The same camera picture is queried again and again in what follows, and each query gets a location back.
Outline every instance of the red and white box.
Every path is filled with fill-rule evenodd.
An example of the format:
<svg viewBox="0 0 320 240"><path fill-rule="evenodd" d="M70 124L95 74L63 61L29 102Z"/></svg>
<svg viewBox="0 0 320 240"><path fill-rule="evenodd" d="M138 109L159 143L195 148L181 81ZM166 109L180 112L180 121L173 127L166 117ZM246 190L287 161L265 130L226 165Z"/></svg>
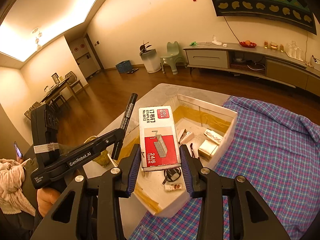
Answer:
<svg viewBox="0 0 320 240"><path fill-rule="evenodd" d="M171 106L139 108L139 127L144 172L181 166Z"/></svg>

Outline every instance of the blue crate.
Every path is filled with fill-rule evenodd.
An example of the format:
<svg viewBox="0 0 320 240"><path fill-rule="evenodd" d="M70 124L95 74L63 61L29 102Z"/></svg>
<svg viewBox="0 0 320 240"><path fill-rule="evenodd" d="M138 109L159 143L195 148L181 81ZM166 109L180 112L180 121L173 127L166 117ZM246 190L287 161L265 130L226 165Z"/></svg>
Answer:
<svg viewBox="0 0 320 240"><path fill-rule="evenodd" d="M133 69L133 67L132 67L132 65L130 63L130 60L126 60L126 61L123 61L123 62L117 64L116 68L119 71L119 73L126 73L129 70Z"/></svg>

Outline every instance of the red plate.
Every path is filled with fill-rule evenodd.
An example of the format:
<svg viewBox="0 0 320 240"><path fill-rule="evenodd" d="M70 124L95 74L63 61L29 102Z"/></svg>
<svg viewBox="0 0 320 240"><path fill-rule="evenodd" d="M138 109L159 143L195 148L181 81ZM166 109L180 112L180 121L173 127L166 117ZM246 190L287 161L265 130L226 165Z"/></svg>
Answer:
<svg viewBox="0 0 320 240"><path fill-rule="evenodd" d="M255 44L254 42L252 42L250 45L247 45L247 44L245 44L244 41L241 41L241 42L239 42L239 44L240 44L242 47L246 47L246 48L254 48L255 46L257 46L257 44Z"/></svg>

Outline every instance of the metal bolt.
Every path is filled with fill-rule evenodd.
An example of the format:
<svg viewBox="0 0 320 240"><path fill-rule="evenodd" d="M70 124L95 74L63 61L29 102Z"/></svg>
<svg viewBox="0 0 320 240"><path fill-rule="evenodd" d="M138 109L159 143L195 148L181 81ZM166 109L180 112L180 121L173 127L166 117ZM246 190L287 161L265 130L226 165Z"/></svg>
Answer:
<svg viewBox="0 0 320 240"><path fill-rule="evenodd" d="M81 182L81 181L83 181L83 176L82 175L79 175L79 176L76 176L76 178L75 178L75 181L76 182Z"/></svg>
<svg viewBox="0 0 320 240"><path fill-rule="evenodd" d="M240 176L237 177L237 181L245 182L245 177L240 175Z"/></svg>
<svg viewBox="0 0 320 240"><path fill-rule="evenodd" d="M120 169L119 168L112 168L111 169L111 173L112 174L117 174L117 173L119 173L120 172Z"/></svg>
<svg viewBox="0 0 320 240"><path fill-rule="evenodd" d="M203 173L203 174L208 174L209 172L210 172L210 170L208 168L201 169L201 173Z"/></svg>

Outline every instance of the black marker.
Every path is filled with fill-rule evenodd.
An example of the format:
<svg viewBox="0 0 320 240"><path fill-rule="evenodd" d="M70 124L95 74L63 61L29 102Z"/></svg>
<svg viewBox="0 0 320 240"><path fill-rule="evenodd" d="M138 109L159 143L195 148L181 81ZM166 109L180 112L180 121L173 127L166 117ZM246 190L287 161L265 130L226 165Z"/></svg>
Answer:
<svg viewBox="0 0 320 240"><path fill-rule="evenodd" d="M129 124L129 121L130 121L130 118L132 115L132 110L133 110L133 107L137 101L137 97L138 97L138 95L136 93L131 94L129 103L128 103L127 108L124 112L124 116L122 118L122 122L120 125L120 128L124 130L124 133L127 131L128 124ZM115 143L115 145L113 147L112 155L111 155L112 159L117 160L119 158L122 145L123 145L123 141Z"/></svg>

